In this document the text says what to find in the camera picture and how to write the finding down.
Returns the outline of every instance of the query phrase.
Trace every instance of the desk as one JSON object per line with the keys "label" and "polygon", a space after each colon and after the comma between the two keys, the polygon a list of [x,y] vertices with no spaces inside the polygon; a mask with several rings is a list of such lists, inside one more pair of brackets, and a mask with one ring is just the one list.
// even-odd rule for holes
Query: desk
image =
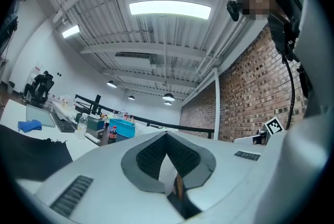
{"label": "desk", "polygon": [[[19,121],[25,121],[25,120],[26,120],[26,106],[13,100],[8,100],[2,118],[0,120],[0,124],[7,126],[12,130],[18,131],[17,123]],[[81,140],[76,138],[75,133],[60,132],[57,126],[55,127],[44,126],[42,127],[41,131],[33,130],[28,133],[20,131],[20,133],[25,136],[37,139],[50,138],[52,140],[59,140],[61,142],[66,141],[66,147],[73,161],[83,156],[90,150],[98,148],[96,144],[94,144],[87,138]],[[29,180],[18,180],[18,183],[33,194],[42,184],[42,182],[34,182]]]}
{"label": "desk", "polygon": [[52,111],[58,111],[58,112],[61,112],[63,116],[69,118],[69,119],[72,119],[72,115],[73,114],[76,114],[76,113],[79,113],[75,110],[72,109],[72,107],[70,106],[62,106],[59,102],[56,102],[56,101],[53,101],[52,102]]}

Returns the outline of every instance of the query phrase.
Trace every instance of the white wall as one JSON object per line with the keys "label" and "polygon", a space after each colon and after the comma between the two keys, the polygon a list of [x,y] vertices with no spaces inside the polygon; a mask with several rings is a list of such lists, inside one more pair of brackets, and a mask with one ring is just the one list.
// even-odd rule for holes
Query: white wall
{"label": "white wall", "polygon": [[[133,95],[135,100],[127,97]],[[167,124],[179,125],[181,115],[181,102],[175,100],[172,106],[165,105],[160,96],[146,95],[140,92],[128,91],[125,94],[124,109],[129,114],[159,121]]]}
{"label": "white wall", "polygon": [[[41,73],[47,70],[54,76],[55,84],[50,90],[52,95],[69,95],[74,98],[74,95],[78,94],[94,100],[99,94],[100,104],[106,107],[119,111],[125,109],[130,114],[163,123],[179,124],[180,101],[175,100],[172,106],[167,106],[160,96],[125,92],[121,88],[109,87],[106,83],[110,78],[93,69],[66,39],[54,30],[54,24],[46,19],[35,0],[26,5],[25,9],[31,10],[32,14],[27,12],[26,16],[21,17],[20,29],[15,34],[22,39],[21,46],[15,47],[17,60],[10,77],[8,76],[9,80],[15,83],[17,92],[24,90],[32,69],[41,64]],[[28,32],[27,29],[32,29],[29,27],[30,22],[33,23],[34,31]],[[134,95],[136,100],[129,100],[129,95]]]}
{"label": "white wall", "polygon": [[106,84],[108,79],[87,64],[59,33],[53,31],[49,20],[33,34],[17,59],[10,76],[17,92],[24,89],[32,68],[37,64],[42,65],[41,72],[47,70],[54,76],[55,84],[50,94],[69,95],[72,99],[78,94],[91,100],[99,94],[100,103],[104,106],[116,110],[123,108],[124,92],[109,87]]}
{"label": "white wall", "polygon": [[7,49],[3,52],[2,57],[9,62],[3,68],[1,81],[8,83],[11,71],[23,47],[38,29],[38,27],[46,20],[45,15],[41,12],[36,0],[26,0],[22,2],[18,9],[18,25],[17,30]]}

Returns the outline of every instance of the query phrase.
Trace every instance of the blue cloth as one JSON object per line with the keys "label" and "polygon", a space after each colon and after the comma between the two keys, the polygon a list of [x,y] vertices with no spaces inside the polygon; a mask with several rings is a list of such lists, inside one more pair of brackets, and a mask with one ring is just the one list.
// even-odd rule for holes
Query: blue cloth
{"label": "blue cloth", "polygon": [[38,120],[32,121],[19,121],[17,127],[20,130],[23,130],[24,133],[32,131],[32,130],[42,130],[42,124]]}

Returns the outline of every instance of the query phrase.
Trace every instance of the keyboard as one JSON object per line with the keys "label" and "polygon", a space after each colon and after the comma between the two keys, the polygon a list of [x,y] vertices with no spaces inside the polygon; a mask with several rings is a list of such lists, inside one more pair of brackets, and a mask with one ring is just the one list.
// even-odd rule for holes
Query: keyboard
{"label": "keyboard", "polygon": [[54,122],[56,122],[56,125],[61,132],[73,133],[75,131],[75,128],[72,127],[70,123],[68,123],[66,120],[60,120],[58,115],[55,112],[52,112],[51,115],[54,119]]}

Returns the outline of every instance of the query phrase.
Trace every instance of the vent grille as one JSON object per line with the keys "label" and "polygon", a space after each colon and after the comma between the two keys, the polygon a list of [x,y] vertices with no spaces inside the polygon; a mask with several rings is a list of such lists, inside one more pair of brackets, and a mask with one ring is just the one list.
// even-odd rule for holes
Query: vent grille
{"label": "vent grille", "polygon": [[261,155],[257,155],[257,154],[250,154],[249,152],[245,152],[245,151],[238,151],[234,155],[238,156],[238,157],[241,157],[241,158],[253,160],[253,161],[257,161],[261,156]]}
{"label": "vent grille", "polygon": [[51,205],[51,209],[64,217],[69,217],[92,182],[91,178],[78,176]]}
{"label": "vent grille", "polygon": [[115,57],[131,57],[131,58],[141,58],[150,59],[152,54],[149,53],[139,53],[139,52],[117,52]]}

